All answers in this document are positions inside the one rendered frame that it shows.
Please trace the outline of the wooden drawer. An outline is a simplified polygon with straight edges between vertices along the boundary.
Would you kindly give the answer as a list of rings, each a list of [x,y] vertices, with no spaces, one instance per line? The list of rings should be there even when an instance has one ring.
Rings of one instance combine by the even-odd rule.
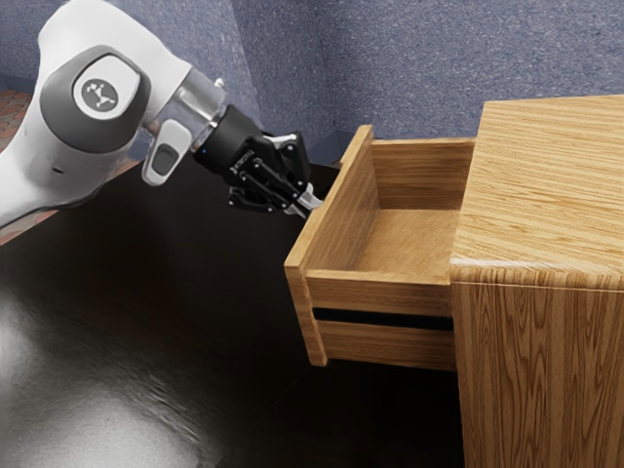
[[[474,146],[357,130],[285,262],[311,364],[454,370],[450,257]]]

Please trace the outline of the wooden cabinet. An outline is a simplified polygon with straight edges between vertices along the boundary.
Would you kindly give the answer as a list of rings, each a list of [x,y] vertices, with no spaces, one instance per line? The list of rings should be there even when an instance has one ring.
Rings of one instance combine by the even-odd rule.
[[[468,468],[624,468],[624,95],[485,104],[450,258]]]

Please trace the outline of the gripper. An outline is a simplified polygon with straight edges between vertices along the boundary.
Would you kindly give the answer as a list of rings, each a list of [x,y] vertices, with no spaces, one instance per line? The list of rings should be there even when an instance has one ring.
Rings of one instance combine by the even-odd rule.
[[[274,156],[280,163],[278,169],[272,168]],[[192,157],[210,172],[226,175],[231,207],[263,214],[281,211],[308,217],[308,209],[317,209],[323,204],[309,181],[310,163],[302,134],[265,135],[234,105],[226,107]]]

